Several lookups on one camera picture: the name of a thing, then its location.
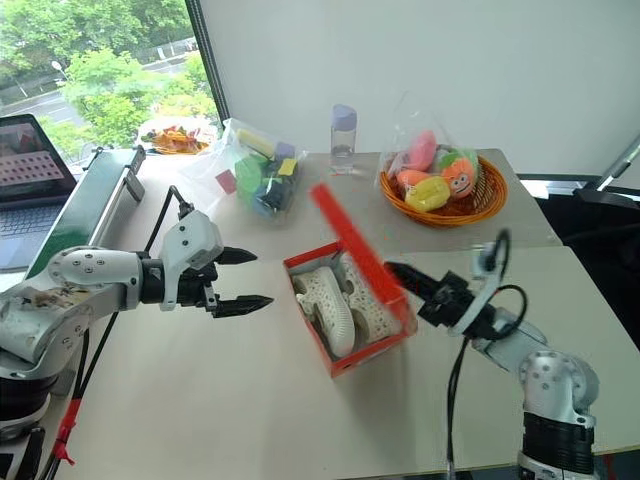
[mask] orange basket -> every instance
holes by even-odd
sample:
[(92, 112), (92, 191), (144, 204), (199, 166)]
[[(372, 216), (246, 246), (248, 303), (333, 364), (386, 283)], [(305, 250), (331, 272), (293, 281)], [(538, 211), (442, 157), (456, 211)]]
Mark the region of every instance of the orange basket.
[(493, 217), (507, 201), (507, 182), (486, 158), (478, 155), (480, 175), (471, 195), (448, 202), (444, 207), (420, 213), (403, 200), (402, 187), (395, 178), (380, 172), (380, 187), (385, 197), (402, 213), (432, 227), (459, 227)]

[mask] table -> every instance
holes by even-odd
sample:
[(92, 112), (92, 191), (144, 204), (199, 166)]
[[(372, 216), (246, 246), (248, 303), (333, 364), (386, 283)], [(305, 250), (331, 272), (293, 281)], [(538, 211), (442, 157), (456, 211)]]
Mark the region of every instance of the table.
[[(372, 188), (375, 154), (357, 156), (357, 177), (331, 177), (328, 157), (310, 156), (301, 190), (324, 180), (350, 212), (367, 206), (356, 223), (381, 256), (436, 277), (446, 269), (469, 275), (470, 256), (458, 251), (510, 226), (518, 248), (509, 274), (531, 297), (528, 319), (555, 347), (582, 356), (600, 375), (602, 393), (593, 409), (599, 421), (596, 449), (640, 445), (633, 414), (639, 387), (619, 371), (640, 367), (635, 347), (570, 250), (559, 246), (504, 156), (482, 153), (505, 174), (509, 201), (494, 219), (461, 229), (430, 230), (387, 205)], [(135, 210), (123, 207), (106, 244), (141, 249), (170, 183), (203, 208), (199, 202), (207, 194), (174, 174), (182, 162), (192, 161), (149, 158), (140, 172), (147, 194)], [(237, 215), (227, 200), (215, 212), (225, 243), (250, 249), (260, 260), (221, 267), (216, 289), (227, 298), (259, 293), (276, 301), (232, 319), (213, 320), (195, 309), (160, 313), (157, 306), (124, 313), (70, 441), (78, 464), (63, 465), (62, 478), (186, 473), (194, 479), (327, 479), (442, 470), (445, 386), (460, 340), (422, 322), (402, 347), (331, 380), (290, 295), (281, 260), (332, 241), (332, 233), (304, 195), (290, 223), (279, 227)], [(163, 230), (175, 222), (174, 214), (172, 208)], [(136, 228), (120, 228), (125, 224)], [(562, 274), (549, 274), (550, 265)], [(468, 355), (454, 432), (460, 468), (515, 461), (521, 397), (508, 374), (475, 352)], [(60, 408), (54, 405), (46, 423), (55, 424)]]

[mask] white wall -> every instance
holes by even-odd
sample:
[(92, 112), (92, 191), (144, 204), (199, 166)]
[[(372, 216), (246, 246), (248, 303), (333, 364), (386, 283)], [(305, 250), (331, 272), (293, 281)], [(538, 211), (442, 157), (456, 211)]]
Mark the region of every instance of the white wall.
[(331, 105), (360, 151), (402, 92), (517, 172), (601, 174), (640, 131), (636, 0), (202, 0), (231, 114), (314, 151)]

